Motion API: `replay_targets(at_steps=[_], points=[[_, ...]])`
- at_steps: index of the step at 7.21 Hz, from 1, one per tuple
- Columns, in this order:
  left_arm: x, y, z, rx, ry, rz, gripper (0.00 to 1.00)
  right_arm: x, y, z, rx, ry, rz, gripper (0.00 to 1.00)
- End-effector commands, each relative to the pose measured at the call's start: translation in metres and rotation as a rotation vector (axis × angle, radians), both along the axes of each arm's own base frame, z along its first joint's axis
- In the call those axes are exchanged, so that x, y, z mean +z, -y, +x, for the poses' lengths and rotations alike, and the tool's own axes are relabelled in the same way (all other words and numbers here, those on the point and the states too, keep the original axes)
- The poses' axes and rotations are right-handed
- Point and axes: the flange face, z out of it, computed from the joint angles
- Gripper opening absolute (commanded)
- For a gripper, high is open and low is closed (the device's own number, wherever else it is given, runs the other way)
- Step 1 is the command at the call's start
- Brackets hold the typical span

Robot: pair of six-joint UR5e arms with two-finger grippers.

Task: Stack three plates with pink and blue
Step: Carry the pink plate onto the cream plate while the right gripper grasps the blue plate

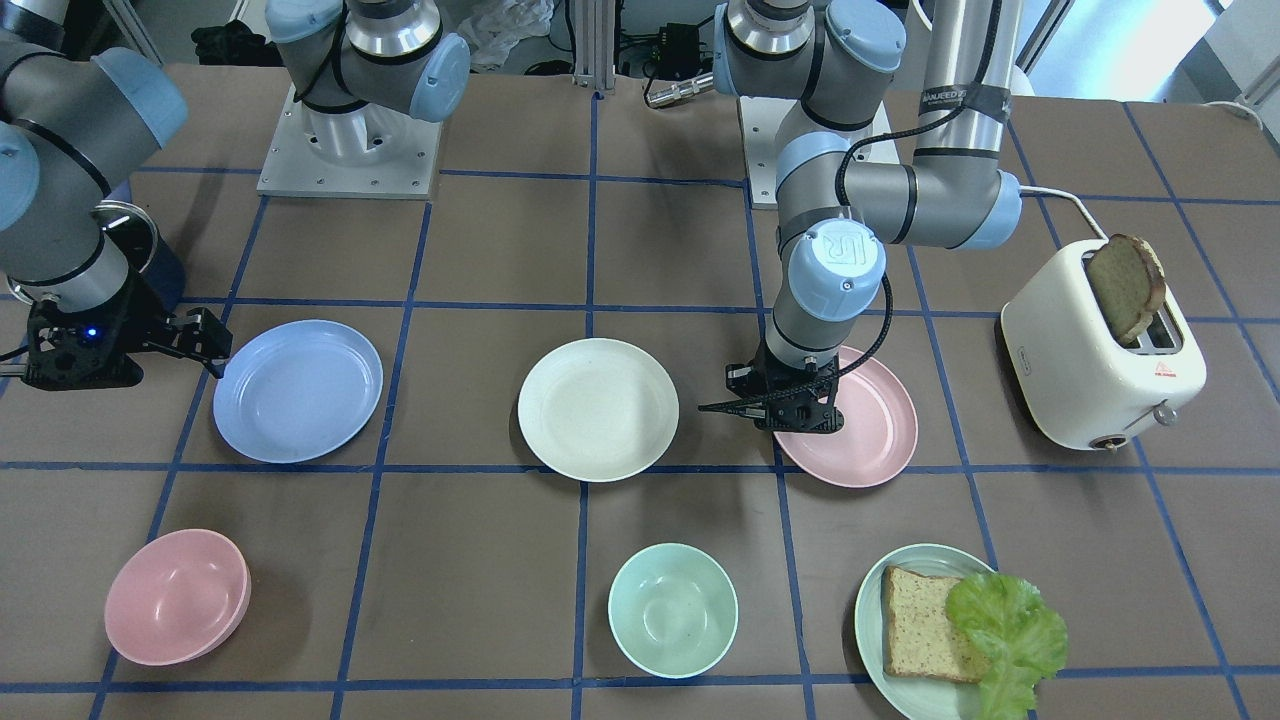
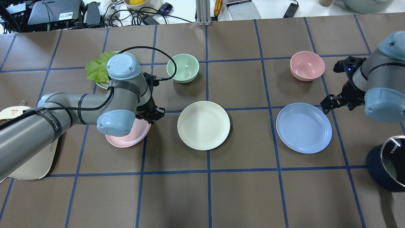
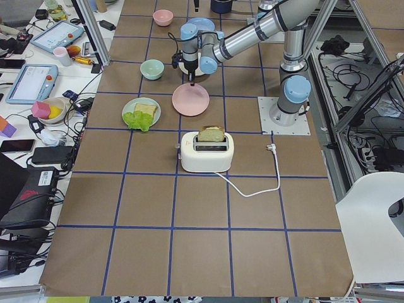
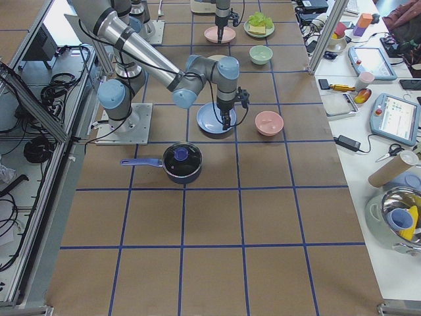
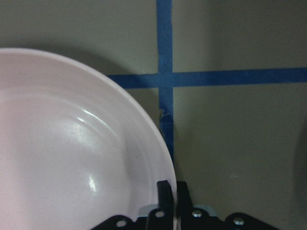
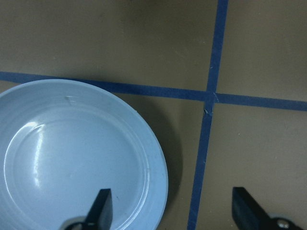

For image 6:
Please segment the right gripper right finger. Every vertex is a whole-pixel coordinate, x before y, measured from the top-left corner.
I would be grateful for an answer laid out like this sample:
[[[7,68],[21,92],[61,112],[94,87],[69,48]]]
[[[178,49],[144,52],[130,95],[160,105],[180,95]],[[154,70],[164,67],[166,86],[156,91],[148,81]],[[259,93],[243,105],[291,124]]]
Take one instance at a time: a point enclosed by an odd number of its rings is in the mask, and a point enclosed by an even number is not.
[[[232,189],[232,218],[240,230],[300,230],[282,217],[270,217],[244,187]]]

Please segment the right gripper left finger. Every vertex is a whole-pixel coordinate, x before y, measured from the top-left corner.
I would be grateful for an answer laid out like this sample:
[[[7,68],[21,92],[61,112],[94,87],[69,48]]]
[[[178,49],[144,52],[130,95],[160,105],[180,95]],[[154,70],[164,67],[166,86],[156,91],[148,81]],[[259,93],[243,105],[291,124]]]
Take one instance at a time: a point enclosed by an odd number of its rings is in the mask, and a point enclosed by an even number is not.
[[[109,230],[113,221],[111,189],[101,189],[83,221],[65,224],[63,230]]]

